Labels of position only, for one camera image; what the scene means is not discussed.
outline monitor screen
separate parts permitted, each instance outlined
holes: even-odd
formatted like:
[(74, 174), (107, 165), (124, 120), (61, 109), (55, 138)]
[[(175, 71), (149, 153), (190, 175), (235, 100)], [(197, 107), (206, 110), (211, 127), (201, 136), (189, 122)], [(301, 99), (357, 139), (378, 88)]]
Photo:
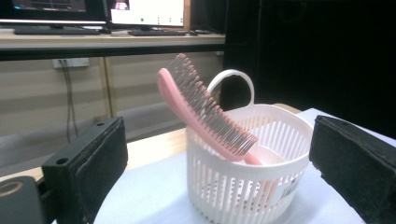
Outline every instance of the monitor screen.
[(113, 25), (183, 27), (184, 0), (107, 0)]
[(104, 25), (104, 2), (98, 0), (1, 0), (2, 24)]

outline black padded block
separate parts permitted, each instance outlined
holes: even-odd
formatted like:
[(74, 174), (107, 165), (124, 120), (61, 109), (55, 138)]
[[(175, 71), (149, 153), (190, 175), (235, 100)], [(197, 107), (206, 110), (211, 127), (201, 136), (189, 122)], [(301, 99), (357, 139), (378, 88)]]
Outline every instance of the black padded block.
[(59, 202), (58, 224), (93, 223), (127, 161), (122, 118), (94, 125), (48, 159), (42, 169)]
[(309, 159), (321, 177), (365, 222), (395, 223), (396, 148), (340, 119), (315, 122)]

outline pink hairbrush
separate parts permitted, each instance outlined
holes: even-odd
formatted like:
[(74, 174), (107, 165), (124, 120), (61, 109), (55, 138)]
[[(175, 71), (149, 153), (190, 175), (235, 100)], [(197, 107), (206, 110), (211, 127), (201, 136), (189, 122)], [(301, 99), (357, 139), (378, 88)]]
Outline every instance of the pink hairbrush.
[(262, 163), (248, 150), (258, 138), (236, 124), (210, 96), (189, 58), (179, 54), (158, 73), (158, 88), (177, 116), (229, 161)]

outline desk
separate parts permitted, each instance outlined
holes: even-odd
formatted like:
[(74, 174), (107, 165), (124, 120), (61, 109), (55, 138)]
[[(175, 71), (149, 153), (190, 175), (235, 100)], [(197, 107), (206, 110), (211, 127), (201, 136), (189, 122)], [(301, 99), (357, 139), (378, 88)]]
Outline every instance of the desk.
[(12, 29), (0, 29), (0, 61), (221, 51), (224, 42), (224, 35), (14, 35)]

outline power outlet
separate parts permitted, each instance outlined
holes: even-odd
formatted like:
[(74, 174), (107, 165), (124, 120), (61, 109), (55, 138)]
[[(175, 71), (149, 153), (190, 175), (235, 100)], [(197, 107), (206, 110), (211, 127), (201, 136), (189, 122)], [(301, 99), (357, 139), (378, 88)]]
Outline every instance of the power outlet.
[(60, 60), (63, 60), (67, 67), (85, 67), (90, 65), (90, 60), (88, 58), (52, 59), (52, 65), (54, 68), (62, 67)]

